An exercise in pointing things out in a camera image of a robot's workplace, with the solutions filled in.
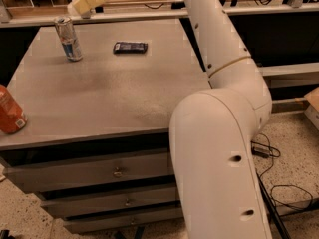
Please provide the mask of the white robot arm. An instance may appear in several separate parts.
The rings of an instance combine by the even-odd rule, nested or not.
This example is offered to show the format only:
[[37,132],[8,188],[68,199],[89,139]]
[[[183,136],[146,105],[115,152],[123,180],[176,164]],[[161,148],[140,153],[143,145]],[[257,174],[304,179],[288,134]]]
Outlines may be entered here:
[[[106,1],[72,0],[68,11]],[[183,1],[210,83],[175,107],[169,125],[188,239],[272,239],[251,153],[270,92],[219,0]]]

